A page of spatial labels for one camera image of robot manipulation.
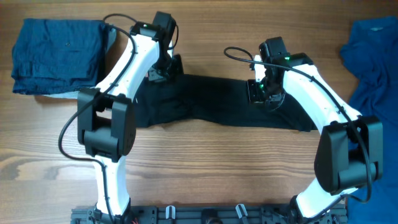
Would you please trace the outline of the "black polo shirt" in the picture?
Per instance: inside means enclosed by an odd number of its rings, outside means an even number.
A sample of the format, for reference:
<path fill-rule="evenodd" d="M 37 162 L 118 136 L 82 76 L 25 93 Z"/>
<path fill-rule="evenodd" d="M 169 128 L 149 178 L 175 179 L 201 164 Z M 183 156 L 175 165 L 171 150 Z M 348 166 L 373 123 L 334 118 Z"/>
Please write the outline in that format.
<path fill-rule="evenodd" d="M 305 132 L 317 128 L 290 95 L 271 111 L 264 105 L 249 103 L 247 83 L 243 80 L 188 74 L 160 83 L 144 79 L 136 93 L 134 113 L 138 128 L 186 119 Z"/>

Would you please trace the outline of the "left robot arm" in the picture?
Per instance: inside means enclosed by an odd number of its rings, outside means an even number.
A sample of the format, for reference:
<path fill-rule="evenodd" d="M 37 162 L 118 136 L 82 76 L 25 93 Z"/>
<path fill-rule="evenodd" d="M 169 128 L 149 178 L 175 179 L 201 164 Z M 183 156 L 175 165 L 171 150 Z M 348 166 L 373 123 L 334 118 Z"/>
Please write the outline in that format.
<path fill-rule="evenodd" d="M 164 82 L 183 73 L 181 57 L 173 54 L 178 25 L 165 12 L 152 23 L 131 27 L 125 51 L 109 75 L 78 94 L 78 142 L 93 162 L 98 201 L 88 212 L 92 223 L 132 223 L 126 188 L 126 156 L 136 137 L 133 101 L 145 78 Z"/>

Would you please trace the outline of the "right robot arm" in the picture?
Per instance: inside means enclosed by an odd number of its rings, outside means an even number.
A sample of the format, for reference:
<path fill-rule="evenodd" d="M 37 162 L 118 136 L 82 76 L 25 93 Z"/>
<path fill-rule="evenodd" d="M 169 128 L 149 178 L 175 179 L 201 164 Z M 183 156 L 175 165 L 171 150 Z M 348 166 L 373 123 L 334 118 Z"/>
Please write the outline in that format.
<path fill-rule="evenodd" d="M 289 222 L 310 223 L 344 198 L 383 174 L 382 123 L 347 105 L 323 80 L 305 54 L 290 54 L 281 37 L 259 46 L 248 81 L 250 103 L 268 110 L 282 106 L 287 95 L 304 109 L 320 133 L 314 160 L 315 179 L 290 203 Z"/>

